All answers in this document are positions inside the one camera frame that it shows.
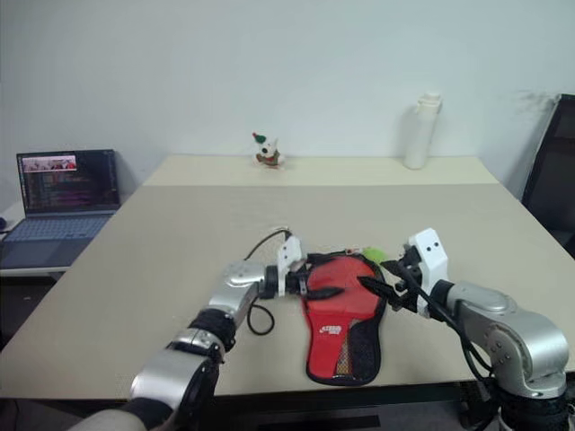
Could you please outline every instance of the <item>green object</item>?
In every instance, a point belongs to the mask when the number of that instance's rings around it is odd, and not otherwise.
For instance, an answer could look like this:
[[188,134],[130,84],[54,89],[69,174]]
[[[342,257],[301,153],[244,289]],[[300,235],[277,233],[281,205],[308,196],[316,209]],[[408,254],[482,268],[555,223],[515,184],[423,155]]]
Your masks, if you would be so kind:
[[252,136],[255,139],[255,142],[257,142],[258,144],[263,144],[264,142],[266,142],[266,137],[264,135],[258,135],[257,133],[252,133]]
[[362,254],[367,260],[371,260],[372,262],[375,262],[377,265],[387,260],[387,256],[385,256],[385,253],[382,250],[379,250],[375,247],[366,247],[365,249],[363,249]]

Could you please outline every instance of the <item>laptop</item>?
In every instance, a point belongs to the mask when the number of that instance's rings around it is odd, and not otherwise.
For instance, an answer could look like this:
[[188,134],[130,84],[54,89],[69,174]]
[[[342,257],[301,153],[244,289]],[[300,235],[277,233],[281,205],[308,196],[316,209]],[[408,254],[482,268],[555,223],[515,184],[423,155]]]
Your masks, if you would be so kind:
[[0,269],[69,267],[119,208],[113,150],[17,154],[25,218]]

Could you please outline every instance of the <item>laptop keyboard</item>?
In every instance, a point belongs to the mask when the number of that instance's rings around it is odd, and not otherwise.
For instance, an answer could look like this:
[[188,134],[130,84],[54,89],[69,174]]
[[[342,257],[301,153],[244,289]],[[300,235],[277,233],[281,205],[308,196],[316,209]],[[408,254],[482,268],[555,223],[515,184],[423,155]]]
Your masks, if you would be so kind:
[[27,218],[18,224],[4,241],[91,239],[109,219],[108,216]]

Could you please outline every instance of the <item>desk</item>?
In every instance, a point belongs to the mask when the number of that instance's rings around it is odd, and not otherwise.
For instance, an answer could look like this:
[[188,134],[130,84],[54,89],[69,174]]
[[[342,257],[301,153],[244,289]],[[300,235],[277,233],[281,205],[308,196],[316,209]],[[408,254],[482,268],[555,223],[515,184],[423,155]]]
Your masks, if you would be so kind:
[[[244,158],[169,157],[4,349],[0,396],[126,398],[146,360],[207,302],[226,264],[285,224],[309,251],[377,245],[390,256],[432,226],[451,279],[497,288],[549,316],[571,344],[575,369],[575,262],[479,161],[432,159],[420,172],[393,159],[288,161],[273,171]],[[302,177],[311,185],[301,187]],[[275,246],[254,258],[271,263]],[[216,393],[329,389],[305,375],[299,301],[266,305],[275,330],[262,338],[240,328]],[[436,321],[389,311],[381,341],[372,385],[472,378],[456,335]]]

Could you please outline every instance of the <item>small dog toy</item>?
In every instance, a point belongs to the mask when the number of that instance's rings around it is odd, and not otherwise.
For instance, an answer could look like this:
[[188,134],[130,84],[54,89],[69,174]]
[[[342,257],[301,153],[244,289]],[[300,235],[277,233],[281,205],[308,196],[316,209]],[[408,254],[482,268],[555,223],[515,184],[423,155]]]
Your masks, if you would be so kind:
[[260,148],[260,151],[255,155],[255,160],[259,164],[264,164],[270,168],[277,168],[286,160],[278,151],[277,138],[271,140],[255,132],[252,133],[252,136]]

